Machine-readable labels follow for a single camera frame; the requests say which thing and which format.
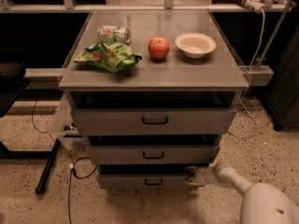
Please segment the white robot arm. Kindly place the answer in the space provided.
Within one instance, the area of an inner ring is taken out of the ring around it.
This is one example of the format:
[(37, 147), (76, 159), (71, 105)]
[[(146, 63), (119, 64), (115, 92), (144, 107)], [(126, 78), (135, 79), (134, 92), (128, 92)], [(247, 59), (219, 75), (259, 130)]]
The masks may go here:
[(227, 162), (185, 170), (192, 173), (187, 185), (233, 187), (242, 196), (240, 224), (299, 224), (299, 206), (284, 192), (267, 183), (251, 183)]

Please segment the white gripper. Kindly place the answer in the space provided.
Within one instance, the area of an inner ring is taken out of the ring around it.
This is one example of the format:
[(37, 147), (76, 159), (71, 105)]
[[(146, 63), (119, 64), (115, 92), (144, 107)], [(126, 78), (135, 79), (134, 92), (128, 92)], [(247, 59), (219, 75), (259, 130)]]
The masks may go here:
[(194, 173), (194, 178), (190, 177), (184, 181), (186, 185), (190, 186), (205, 186), (208, 184), (215, 184), (217, 177), (215, 176), (214, 169), (212, 167), (185, 167), (185, 171)]

